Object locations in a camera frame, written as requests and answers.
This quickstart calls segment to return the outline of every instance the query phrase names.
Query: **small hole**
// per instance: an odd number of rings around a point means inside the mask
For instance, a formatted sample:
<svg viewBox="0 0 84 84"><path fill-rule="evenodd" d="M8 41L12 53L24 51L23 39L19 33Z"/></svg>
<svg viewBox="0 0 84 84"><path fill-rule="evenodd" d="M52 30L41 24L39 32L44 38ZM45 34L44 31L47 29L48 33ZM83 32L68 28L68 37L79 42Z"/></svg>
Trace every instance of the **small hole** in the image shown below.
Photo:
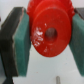
<svg viewBox="0 0 84 84"><path fill-rule="evenodd" d="M57 31L55 28L49 28L47 29L47 31L45 32L45 39L47 41L55 41L57 38Z"/></svg>

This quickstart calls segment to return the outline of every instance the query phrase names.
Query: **machine part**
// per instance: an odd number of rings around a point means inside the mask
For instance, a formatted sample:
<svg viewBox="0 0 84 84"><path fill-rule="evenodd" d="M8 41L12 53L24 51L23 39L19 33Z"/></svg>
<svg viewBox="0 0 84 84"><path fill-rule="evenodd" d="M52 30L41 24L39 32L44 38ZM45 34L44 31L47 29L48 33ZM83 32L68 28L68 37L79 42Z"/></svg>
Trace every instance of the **machine part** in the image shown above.
<svg viewBox="0 0 84 84"><path fill-rule="evenodd" d="M31 41L29 17L23 7L15 7L0 31L1 57L7 77L26 76Z"/></svg>
<svg viewBox="0 0 84 84"><path fill-rule="evenodd" d="M26 14L26 10L23 10L22 18L16 29L15 35L13 36L13 41L18 75L26 76L29 61L29 50L31 47L29 36L29 17Z"/></svg>
<svg viewBox="0 0 84 84"><path fill-rule="evenodd" d="M2 60L1 60L1 55L0 55L0 84L2 84L6 79Z"/></svg>
<svg viewBox="0 0 84 84"><path fill-rule="evenodd" d="M56 77L56 84L61 84L60 83L60 77L59 76Z"/></svg>
<svg viewBox="0 0 84 84"><path fill-rule="evenodd" d="M17 29L21 14L22 8L14 8L1 26L0 50L7 77L18 76L12 36Z"/></svg>
<svg viewBox="0 0 84 84"><path fill-rule="evenodd" d="M78 13L82 19L84 19L84 8L76 8L75 12Z"/></svg>
<svg viewBox="0 0 84 84"><path fill-rule="evenodd" d="M84 76L84 20L76 14L73 17L70 49L73 53L79 72Z"/></svg>
<svg viewBox="0 0 84 84"><path fill-rule="evenodd" d="M45 57L59 55L71 39L74 8L70 0L30 0L31 41Z"/></svg>

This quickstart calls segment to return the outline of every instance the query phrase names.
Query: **green block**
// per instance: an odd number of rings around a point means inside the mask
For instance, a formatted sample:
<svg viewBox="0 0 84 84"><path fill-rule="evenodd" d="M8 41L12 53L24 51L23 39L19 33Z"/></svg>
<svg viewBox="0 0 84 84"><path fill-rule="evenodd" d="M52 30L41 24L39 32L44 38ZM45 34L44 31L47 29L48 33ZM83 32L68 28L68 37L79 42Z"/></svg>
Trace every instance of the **green block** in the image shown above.
<svg viewBox="0 0 84 84"><path fill-rule="evenodd" d="M84 20L78 14L73 17L72 38L69 45L79 72L84 76Z"/></svg>
<svg viewBox="0 0 84 84"><path fill-rule="evenodd" d="M19 76L26 76L29 60L29 50L31 46L29 37L29 17L26 10L23 11L22 19L13 36L15 60Z"/></svg>

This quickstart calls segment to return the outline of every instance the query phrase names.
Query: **white background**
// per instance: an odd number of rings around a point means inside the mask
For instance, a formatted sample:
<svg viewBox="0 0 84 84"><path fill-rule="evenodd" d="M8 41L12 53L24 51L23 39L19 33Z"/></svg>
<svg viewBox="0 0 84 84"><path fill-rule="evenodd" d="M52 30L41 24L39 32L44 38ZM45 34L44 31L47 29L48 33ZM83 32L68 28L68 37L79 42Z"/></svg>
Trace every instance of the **white background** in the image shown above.
<svg viewBox="0 0 84 84"><path fill-rule="evenodd" d="M2 22L13 7L27 8L29 0L0 0L0 16ZM84 7L84 0L72 0L74 7ZM14 84L56 84L56 76L60 76L61 84L84 84L80 76L69 46L63 53L54 58L45 58L37 53L34 47L30 50L27 77L13 78Z"/></svg>

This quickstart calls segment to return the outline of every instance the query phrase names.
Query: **red cylinder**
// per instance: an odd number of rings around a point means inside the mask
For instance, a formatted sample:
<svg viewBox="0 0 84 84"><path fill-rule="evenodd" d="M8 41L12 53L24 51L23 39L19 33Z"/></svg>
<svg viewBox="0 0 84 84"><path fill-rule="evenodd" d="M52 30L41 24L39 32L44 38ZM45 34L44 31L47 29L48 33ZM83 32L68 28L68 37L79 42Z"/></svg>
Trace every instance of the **red cylinder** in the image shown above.
<svg viewBox="0 0 84 84"><path fill-rule="evenodd" d="M70 0L30 0L31 41L37 52L45 57L60 54L71 38L74 9Z"/></svg>

